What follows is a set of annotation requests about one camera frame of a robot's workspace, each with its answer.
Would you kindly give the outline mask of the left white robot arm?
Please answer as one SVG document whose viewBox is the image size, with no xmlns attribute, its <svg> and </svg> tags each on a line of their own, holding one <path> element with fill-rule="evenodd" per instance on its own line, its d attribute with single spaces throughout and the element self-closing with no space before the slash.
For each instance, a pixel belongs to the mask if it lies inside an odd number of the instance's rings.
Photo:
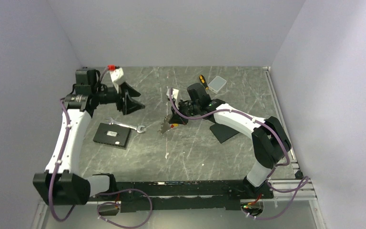
<svg viewBox="0 0 366 229">
<path fill-rule="evenodd" d="M 117 196 L 114 175 L 80 176 L 80 152 L 87 127 L 99 105 L 115 104 L 118 111 L 128 115 L 145 108 L 135 100 L 140 95 L 126 82 L 122 67 L 109 65 L 103 72 L 94 68 L 75 72 L 71 93 L 60 99 L 62 122 L 54 152 L 44 171 L 36 173 L 32 181 L 47 205 L 84 205 L 98 194 L 105 200 Z"/>
</svg>

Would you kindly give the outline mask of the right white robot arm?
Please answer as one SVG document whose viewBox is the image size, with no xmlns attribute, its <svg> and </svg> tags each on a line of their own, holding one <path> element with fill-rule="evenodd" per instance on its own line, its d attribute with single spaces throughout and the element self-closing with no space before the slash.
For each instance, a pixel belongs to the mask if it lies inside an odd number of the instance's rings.
<svg viewBox="0 0 366 229">
<path fill-rule="evenodd" d="M 180 99 L 178 89 L 170 88 L 167 99 L 171 102 L 171 124 L 185 125 L 189 120 L 207 119 L 222 125 L 223 131 L 234 130 L 252 140 L 256 162 L 244 178 L 244 193 L 255 198 L 262 185 L 277 166 L 289 164 L 291 142 L 276 117 L 261 118 L 242 112 L 220 99 L 212 99 L 201 83 L 187 88 L 189 100 Z"/>
</svg>

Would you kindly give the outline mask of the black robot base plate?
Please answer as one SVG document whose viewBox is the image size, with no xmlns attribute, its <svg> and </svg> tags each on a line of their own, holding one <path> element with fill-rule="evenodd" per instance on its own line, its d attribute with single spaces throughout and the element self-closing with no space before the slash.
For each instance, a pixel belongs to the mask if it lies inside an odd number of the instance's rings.
<svg viewBox="0 0 366 229">
<path fill-rule="evenodd" d="M 117 182 L 121 194 L 95 195 L 89 202 L 118 201 L 122 213 L 148 210 L 210 209 L 240 210 L 245 202 L 272 199 L 268 185 L 249 188 L 238 180 Z"/>
</svg>

